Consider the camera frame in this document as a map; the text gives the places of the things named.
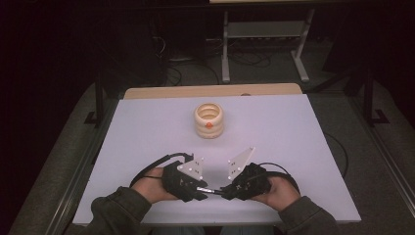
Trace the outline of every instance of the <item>dark background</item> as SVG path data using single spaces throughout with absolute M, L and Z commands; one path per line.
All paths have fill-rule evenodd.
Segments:
M 335 42 L 326 71 L 340 72 L 367 59 L 376 79 L 415 125 L 415 7 L 380 2 L 376 8 L 320 7 L 308 38 Z M 96 0 L 88 6 L 125 3 Z M 88 6 L 66 0 L 1 2 L 1 234 L 10 229 L 74 105 L 98 75 L 113 97 L 131 86 L 162 85 L 164 64 L 155 56 L 151 35 L 202 57 L 205 38 L 222 33 L 221 12 L 155 16 L 79 11 Z M 272 20 L 296 12 L 303 9 L 233 16 Z

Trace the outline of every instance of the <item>wire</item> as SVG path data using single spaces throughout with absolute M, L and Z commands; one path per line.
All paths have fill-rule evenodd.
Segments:
M 214 69 L 212 69 L 211 67 L 207 66 L 207 65 L 198 64 L 198 63 L 184 63 L 184 64 L 174 65 L 173 67 L 182 67 L 182 66 L 200 66 L 200 67 L 204 67 L 204 68 L 210 70 L 213 73 L 214 77 L 216 78 L 217 85 L 220 84 L 219 76 L 217 76 L 216 71 Z
M 258 166 L 260 166 L 260 165 L 275 165 L 275 166 L 278 166 L 278 167 L 280 167 L 280 168 L 282 168 L 287 174 L 289 174 L 288 172 L 287 172 L 287 170 L 286 169 L 284 169 L 282 166 L 280 166 L 280 165 L 278 165 L 278 164 L 272 164 L 272 163 L 263 163 L 263 164 L 259 164 Z
M 329 133 L 327 133 L 327 132 L 324 132 L 323 131 L 323 134 L 324 135 L 327 135 L 327 136 L 329 136 L 331 139 L 333 139 L 334 141 L 336 141 L 336 143 L 342 148 L 342 150 L 343 150 L 343 152 L 345 153 L 345 161 L 346 161 L 346 166 L 345 166 L 345 170 L 342 172 L 342 178 L 345 178 L 346 177 L 346 175 L 347 175 L 347 171 L 348 171 L 348 154 L 347 154 L 347 151 L 346 151 L 346 148 L 345 148 L 345 146 L 343 146 L 343 144 L 338 140 L 338 139 L 336 139 L 333 135 L 331 135 L 331 134 L 329 134 Z
M 168 70 L 173 70 L 173 71 L 176 71 L 176 72 L 178 73 L 178 76 L 175 76 L 175 75 L 170 75 L 171 77 L 174 77 L 174 78 L 176 78 L 176 79 L 177 79 L 177 81 L 176 81 L 176 82 L 172 81 L 169 77 L 167 78 L 167 80 L 168 80 L 168 81 L 170 81 L 170 82 L 172 83 L 172 85 L 173 85 L 173 86 L 177 86 L 178 84 L 183 85 L 183 84 L 182 84 L 182 77 L 183 77 L 183 75 L 182 75 L 182 73 L 180 72 L 180 70 L 175 69 L 175 68 L 172 68 L 172 67 L 168 67 L 167 69 L 168 69 Z
M 144 175 L 144 178 L 154 178 L 154 179 L 161 179 L 161 177 L 158 176 L 152 176 L 152 175 Z

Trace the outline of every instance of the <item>white tabletop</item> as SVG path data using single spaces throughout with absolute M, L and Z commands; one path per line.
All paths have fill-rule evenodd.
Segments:
M 217 103 L 224 111 L 225 130 L 216 139 L 200 138 L 194 129 L 193 111 L 206 102 Z M 255 147 L 251 162 L 283 166 L 301 193 L 337 221 L 360 220 L 307 96 L 265 95 L 121 100 L 73 222 L 89 223 L 95 198 L 128 186 L 141 169 L 167 154 L 185 152 L 205 158 L 204 180 L 209 188 L 226 186 L 230 183 L 227 161 L 249 147 Z M 208 195 L 200 202 L 157 203 L 143 223 L 278 221 L 277 212 L 261 203 Z

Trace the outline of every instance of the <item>human hand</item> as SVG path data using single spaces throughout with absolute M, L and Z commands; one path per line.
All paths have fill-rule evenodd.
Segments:
M 261 194 L 252 198 L 252 200 L 264 203 L 272 209 L 281 212 L 287 206 L 300 198 L 297 189 L 283 177 L 268 177 L 271 189 L 266 194 Z
M 156 167 L 149 170 L 146 173 L 146 176 L 151 177 L 139 179 L 131 188 L 140 193 L 151 204 L 159 201 L 177 200 L 176 197 L 167 193 L 162 187 L 162 167 Z

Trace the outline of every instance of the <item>forearm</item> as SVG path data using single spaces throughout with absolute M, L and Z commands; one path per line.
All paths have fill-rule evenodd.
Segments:
M 94 218 L 81 234 L 137 234 L 150 207 L 136 191 L 119 187 L 110 196 L 94 200 Z
M 287 234 L 340 234 L 334 218 L 307 197 L 298 199 L 279 214 L 286 225 Z

